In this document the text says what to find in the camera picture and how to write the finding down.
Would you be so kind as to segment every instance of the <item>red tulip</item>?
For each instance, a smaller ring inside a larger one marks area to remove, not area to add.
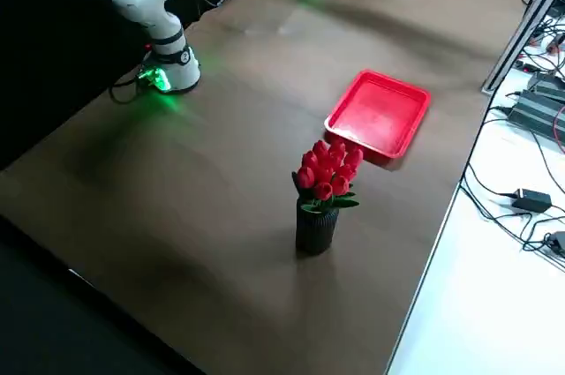
[[[330,183],[319,183],[314,187],[314,197],[318,200],[326,201],[332,197],[332,186]]]
[[[336,154],[338,156],[342,156],[342,160],[345,157],[345,143],[340,139],[335,139],[332,142],[332,145],[329,147],[330,154]]]
[[[322,164],[316,170],[316,182],[317,183],[329,183],[334,175],[334,170],[330,167]]]
[[[297,172],[297,184],[300,188],[312,188],[314,186],[314,171],[303,166]]]
[[[350,190],[350,180],[345,176],[336,176],[332,179],[332,189],[336,196],[342,196]]]
[[[329,152],[324,163],[326,164],[326,166],[331,167],[331,169],[336,170],[337,168],[342,166],[344,156],[345,154],[341,155],[339,151]]]
[[[321,161],[328,155],[328,146],[326,146],[326,143],[324,143],[321,139],[316,141],[314,147],[312,147],[312,150],[318,157],[318,161]]]
[[[348,180],[355,177],[357,171],[351,168],[351,165],[343,165],[335,170],[335,176],[343,176]]]
[[[343,163],[350,165],[353,170],[357,169],[362,161],[363,152],[360,148],[351,150],[351,152],[345,156],[345,159],[343,159]]]
[[[302,156],[302,166],[307,166],[312,170],[316,170],[316,168],[318,168],[318,158],[312,150],[306,152],[306,154]]]

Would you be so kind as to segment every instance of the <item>black curtain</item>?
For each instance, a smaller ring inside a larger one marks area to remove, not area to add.
[[[138,64],[146,39],[110,0],[2,0],[1,6],[3,168]],[[188,26],[210,6],[169,0],[167,8]]]

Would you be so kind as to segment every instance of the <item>red tray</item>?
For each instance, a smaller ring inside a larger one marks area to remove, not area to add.
[[[395,159],[406,152],[430,100],[422,88],[364,70],[324,124],[335,135]]]

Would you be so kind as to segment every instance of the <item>brown table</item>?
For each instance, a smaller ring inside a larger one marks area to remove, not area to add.
[[[0,174],[0,212],[208,373],[378,373],[522,11],[229,1],[187,31],[195,91],[100,96]],[[290,172],[364,68],[427,88],[431,108],[405,159],[362,166],[331,251],[297,260]]]

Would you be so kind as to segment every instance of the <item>black pot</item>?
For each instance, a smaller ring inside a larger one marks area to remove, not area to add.
[[[300,199],[297,200],[297,250],[316,256],[332,244],[339,209],[324,214],[311,214],[300,207],[302,203]]]

